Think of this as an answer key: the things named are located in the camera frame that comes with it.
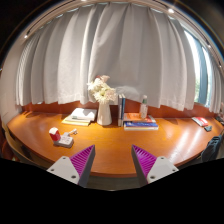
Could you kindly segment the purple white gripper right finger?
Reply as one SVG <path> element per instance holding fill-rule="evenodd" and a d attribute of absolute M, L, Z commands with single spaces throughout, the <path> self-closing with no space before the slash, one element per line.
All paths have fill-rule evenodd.
<path fill-rule="evenodd" d="M 131 155 L 141 187 L 178 171 L 166 157 L 156 157 L 136 145 L 132 146 Z"/>

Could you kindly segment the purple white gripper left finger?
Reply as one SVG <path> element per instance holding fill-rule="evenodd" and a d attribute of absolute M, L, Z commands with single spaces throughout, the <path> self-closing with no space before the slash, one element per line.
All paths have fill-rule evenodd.
<path fill-rule="evenodd" d="M 95 146 L 91 145 L 71 157 L 62 156 L 47 171 L 81 187 L 87 185 L 95 157 Z"/>

